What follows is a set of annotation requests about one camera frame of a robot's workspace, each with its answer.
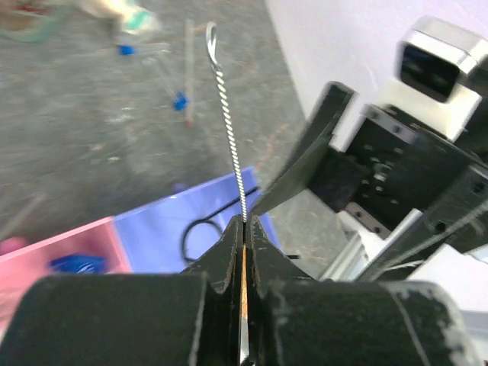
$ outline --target blue tray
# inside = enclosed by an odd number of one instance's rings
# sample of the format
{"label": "blue tray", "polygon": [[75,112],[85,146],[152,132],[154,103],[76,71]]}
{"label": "blue tray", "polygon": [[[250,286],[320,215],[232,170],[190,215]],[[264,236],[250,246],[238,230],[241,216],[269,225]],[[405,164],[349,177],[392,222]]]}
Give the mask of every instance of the blue tray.
{"label": "blue tray", "polygon": [[[252,167],[242,171],[245,189],[257,186]],[[181,258],[181,235],[189,223],[211,214],[239,195],[234,174],[224,175],[182,193],[175,194],[115,217],[115,226],[129,263],[136,273],[179,273],[187,265]],[[259,196],[248,196],[248,205]],[[222,230],[232,216],[240,214],[234,204],[213,221]],[[278,237],[266,213],[261,222],[268,238],[280,248]],[[218,232],[210,225],[197,225],[188,235],[188,256],[199,258],[217,240]]]}

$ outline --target gray table surface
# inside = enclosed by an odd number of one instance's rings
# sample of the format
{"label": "gray table surface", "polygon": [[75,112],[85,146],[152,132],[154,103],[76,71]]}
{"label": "gray table surface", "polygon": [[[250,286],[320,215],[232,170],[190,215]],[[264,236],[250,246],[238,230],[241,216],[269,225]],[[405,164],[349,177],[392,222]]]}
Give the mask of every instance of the gray table surface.
{"label": "gray table surface", "polygon": [[[185,19],[194,21],[194,126],[171,108],[141,58],[118,56],[110,24],[74,10],[42,43],[0,40],[0,224],[32,197],[47,199],[15,231],[31,242],[232,171],[204,44],[218,23],[242,166],[262,186],[278,172],[305,126],[262,0],[144,2],[164,33],[145,52],[168,50],[185,82]],[[344,246],[335,215],[304,192],[271,212],[285,252],[317,275]]]}

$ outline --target black cord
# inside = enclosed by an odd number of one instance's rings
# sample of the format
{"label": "black cord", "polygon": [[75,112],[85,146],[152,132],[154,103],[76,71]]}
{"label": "black cord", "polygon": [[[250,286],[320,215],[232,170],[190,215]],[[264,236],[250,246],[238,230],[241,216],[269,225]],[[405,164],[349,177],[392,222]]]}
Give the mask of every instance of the black cord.
{"label": "black cord", "polygon": [[[254,187],[253,189],[248,190],[246,192],[246,197],[249,196],[250,194],[253,194],[254,192],[256,192],[258,190],[259,190],[259,187]],[[186,246],[186,239],[188,237],[188,234],[191,232],[191,230],[194,227],[196,227],[197,225],[200,225],[201,223],[206,223],[208,225],[213,226],[214,229],[219,233],[219,236],[221,236],[223,233],[222,228],[220,228],[220,226],[215,221],[212,221],[212,218],[215,217],[216,215],[220,214],[222,211],[225,211],[229,207],[233,206],[237,202],[239,202],[239,197],[236,198],[235,200],[230,201],[228,204],[226,204],[225,206],[222,206],[221,208],[214,211],[210,215],[207,215],[206,217],[202,217],[201,219],[192,221],[188,226],[186,226],[185,231],[181,235],[180,251],[181,251],[181,257],[183,258],[183,260],[185,261],[185,263],[187,265],[190,265],[191,263],[196,261],[196,259],[188,257],[188,254],[187,254],[188,248]]]}

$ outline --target pink container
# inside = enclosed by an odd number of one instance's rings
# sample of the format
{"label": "pink container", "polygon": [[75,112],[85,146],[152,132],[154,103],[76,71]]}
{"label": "pink container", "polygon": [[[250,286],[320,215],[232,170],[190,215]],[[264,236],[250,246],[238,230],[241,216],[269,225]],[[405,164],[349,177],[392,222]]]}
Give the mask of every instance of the pink container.
{"label": "pink container", "polygon": [[104,257],[110,273],[131,272],[110,217],[1,255],[0,329],[8,325],[25,291],[51,274],[49,263],[75,253]]}

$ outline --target pink ball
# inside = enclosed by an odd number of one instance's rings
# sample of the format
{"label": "pink ball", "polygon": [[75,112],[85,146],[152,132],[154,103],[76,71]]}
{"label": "pink ball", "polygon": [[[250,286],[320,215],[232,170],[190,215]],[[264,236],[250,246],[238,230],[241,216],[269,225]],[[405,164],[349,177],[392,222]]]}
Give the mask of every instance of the pink ball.
{"label": "pink ball", "polygon": [[24,238],[10,238],[0,242],[0,255],[11,253],[20,248],[28,246],[29,242]]}

